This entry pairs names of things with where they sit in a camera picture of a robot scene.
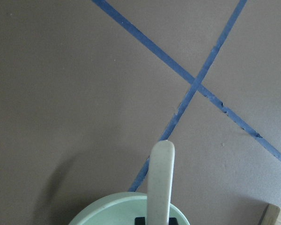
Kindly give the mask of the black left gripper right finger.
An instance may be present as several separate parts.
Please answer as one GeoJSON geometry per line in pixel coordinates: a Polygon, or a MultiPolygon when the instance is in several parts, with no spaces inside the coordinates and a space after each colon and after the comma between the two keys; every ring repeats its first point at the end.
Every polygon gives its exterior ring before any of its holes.
{"type": "Polygon", "coordinates": [[[175,217],[169,218],[169,225],[178,225],[178,221],[175,217]]]}

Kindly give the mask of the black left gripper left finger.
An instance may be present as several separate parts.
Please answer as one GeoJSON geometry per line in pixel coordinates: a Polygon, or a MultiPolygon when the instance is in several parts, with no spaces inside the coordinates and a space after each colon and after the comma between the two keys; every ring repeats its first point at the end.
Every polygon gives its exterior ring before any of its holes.
{"type": "Polygon", "coordinates": [[[134,219],[134,225],[146,225],[145,217],[136,217],[134,219]]]}

